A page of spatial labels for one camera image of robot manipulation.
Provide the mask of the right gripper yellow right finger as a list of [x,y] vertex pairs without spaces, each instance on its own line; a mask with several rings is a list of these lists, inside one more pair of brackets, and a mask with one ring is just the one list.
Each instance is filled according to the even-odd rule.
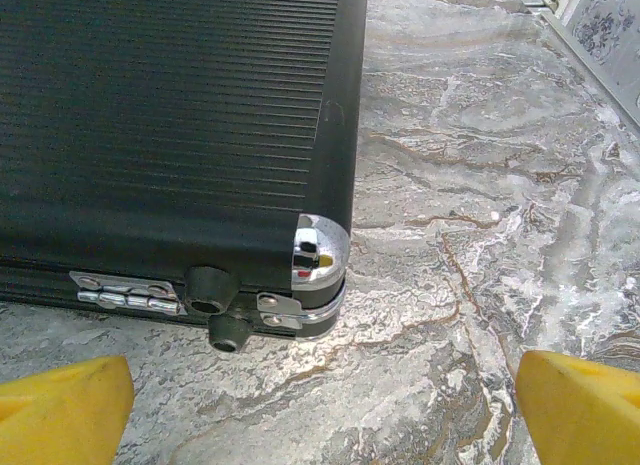
[[516,399],[542,464],[637,464],[639,374],[526,352]]

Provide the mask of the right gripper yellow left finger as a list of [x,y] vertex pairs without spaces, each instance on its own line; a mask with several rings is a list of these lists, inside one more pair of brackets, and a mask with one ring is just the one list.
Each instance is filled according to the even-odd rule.
[[134,402],[123,356],[74,363],[1,385],[3,464],[111,464]]

